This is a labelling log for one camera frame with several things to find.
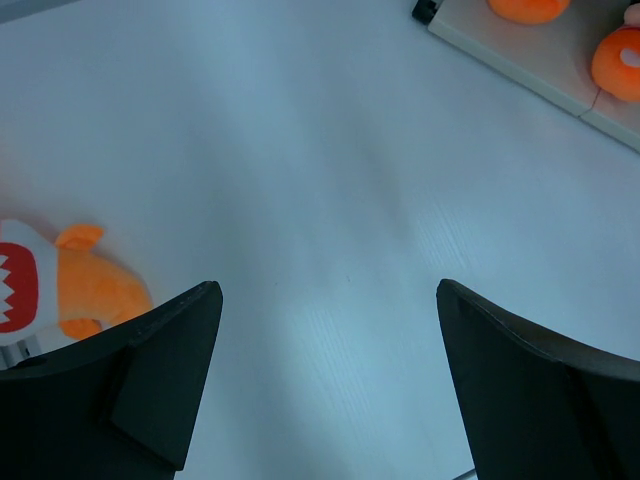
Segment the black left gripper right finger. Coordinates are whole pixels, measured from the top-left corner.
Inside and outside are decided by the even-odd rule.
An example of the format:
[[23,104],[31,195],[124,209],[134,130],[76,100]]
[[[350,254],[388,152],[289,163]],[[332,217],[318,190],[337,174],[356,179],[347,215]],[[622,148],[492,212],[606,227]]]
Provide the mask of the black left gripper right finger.
[[480,479],[636,479],[639,363],[440,281],[437,310]]

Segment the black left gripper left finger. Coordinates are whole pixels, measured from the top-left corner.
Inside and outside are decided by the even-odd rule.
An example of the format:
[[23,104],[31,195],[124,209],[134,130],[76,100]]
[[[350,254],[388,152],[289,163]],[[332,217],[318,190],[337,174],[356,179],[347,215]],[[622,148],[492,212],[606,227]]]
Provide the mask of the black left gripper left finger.
[[4,479],[172,479],[183,470],[223,294],[152,311],[1,373]]

